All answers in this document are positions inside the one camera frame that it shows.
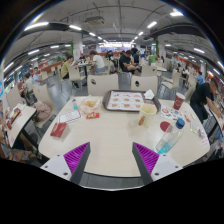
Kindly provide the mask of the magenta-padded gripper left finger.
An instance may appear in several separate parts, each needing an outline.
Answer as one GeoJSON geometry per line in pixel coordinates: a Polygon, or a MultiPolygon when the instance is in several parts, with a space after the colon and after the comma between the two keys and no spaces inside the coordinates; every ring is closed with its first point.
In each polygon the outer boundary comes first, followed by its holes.
{"type": "Polygon", "coordinates": [[[64,155],[57,154],[41,168],[72,183],[79,184],[90,154],[90,143],[84,143],[64,155]]]}

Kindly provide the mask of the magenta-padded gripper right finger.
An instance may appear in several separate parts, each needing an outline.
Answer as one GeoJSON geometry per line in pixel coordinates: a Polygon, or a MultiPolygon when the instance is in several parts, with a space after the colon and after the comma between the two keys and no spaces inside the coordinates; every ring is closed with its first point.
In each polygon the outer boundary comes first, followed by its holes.
{"type": "Polygon", "coordinates": [[[133,143],[132,153],[135,157],[144,185],[182,169],[182,166],[168,154],[159,155],[139,143],[133,143]]]}

